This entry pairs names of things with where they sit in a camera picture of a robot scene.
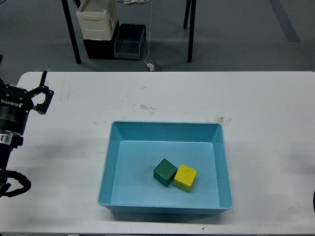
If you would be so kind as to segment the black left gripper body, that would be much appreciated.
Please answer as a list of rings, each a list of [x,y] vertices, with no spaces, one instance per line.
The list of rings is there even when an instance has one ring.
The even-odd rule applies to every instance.
[[[12,85],[0,85],[0,129],[23,135],[30,110],[33,108],[27,90]]]

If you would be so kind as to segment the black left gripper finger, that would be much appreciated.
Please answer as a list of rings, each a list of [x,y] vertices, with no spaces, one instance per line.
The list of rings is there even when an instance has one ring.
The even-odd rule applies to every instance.
[[[46,114],[46,112],[49,108],[49,105],[52,101],[53,95],[54,95],[54,92],[51,89],[49,89],[49,87],[47,85],[45,85],[47,73],[48,72],[46,70],[44,70],[42,72],[39,86],[26,92],[26,94],[25,94],[25,99],[32,99],[33,97],[35,97],[41,93],[45,94],[44,101],[40,104],[37,104],[33,108],[33,110],[37,111],[41,115]]]

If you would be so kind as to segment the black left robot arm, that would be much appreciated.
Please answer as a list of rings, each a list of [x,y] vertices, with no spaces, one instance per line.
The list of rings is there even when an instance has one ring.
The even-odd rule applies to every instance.
[[[46,85],[43,71],[39,85],[31,90],[0,81],[0,196],[15,197],[31,188],[22,173],[7,168],[11,152],[22,146],[30,111],[46,114],[54,92]]]

